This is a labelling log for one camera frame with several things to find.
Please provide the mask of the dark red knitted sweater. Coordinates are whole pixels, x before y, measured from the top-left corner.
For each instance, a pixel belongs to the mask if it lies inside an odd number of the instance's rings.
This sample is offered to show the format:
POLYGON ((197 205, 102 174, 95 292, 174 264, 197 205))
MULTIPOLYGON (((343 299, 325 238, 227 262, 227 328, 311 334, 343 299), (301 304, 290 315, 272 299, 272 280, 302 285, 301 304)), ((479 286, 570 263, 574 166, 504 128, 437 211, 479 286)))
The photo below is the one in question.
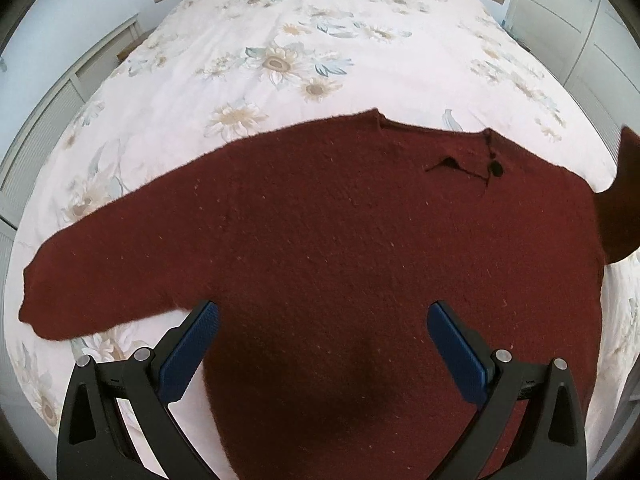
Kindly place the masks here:
POLYGON ((472 415, 427 307, 562 356, 588 404, 604 269, 638 246, 632 130, 597 193, 495 131, 371 110, 234 141, 62 229, 18 317, 67 340, 212 300, 208 412, 239 478, 421 479, 472 415))

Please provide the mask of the white floral bed cover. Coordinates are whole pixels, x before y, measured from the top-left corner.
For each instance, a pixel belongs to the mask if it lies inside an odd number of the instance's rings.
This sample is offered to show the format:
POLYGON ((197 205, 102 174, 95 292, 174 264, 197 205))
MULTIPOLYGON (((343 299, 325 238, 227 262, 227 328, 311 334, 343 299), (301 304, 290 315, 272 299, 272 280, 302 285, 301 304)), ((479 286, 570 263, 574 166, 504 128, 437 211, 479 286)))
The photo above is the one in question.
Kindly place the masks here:
MULTIPOLYGON (((608 0, 639 47, 639 17, 608 0)), ((506 30, 511 0, 12 0, 1 13, 1 161, 47 91, 137 15, 139 39, 67 125, 21 222, 1 219, 1 408, 55 475, 74 361, 115 361, 166 330, 163 315, 50 342, 18 319, 23 271, 53 233, 214 148, 376 107, 401 122, 494 128, 597 190, 613 157, 563 85, 506 30)))

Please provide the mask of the white radiator cover cabinet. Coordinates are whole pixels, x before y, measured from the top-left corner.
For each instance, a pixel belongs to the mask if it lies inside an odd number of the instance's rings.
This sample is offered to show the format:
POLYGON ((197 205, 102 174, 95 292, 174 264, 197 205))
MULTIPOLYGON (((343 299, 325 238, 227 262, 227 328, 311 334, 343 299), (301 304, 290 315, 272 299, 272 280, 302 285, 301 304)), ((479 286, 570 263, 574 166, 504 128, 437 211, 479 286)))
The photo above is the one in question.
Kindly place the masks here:
POLYGON ((40 168, 67 125, 118 65, 120 51, 141 37, 137 15, 122 22, 55 81, 29 114, 1 162, 1 219, 21 222, 40 168))

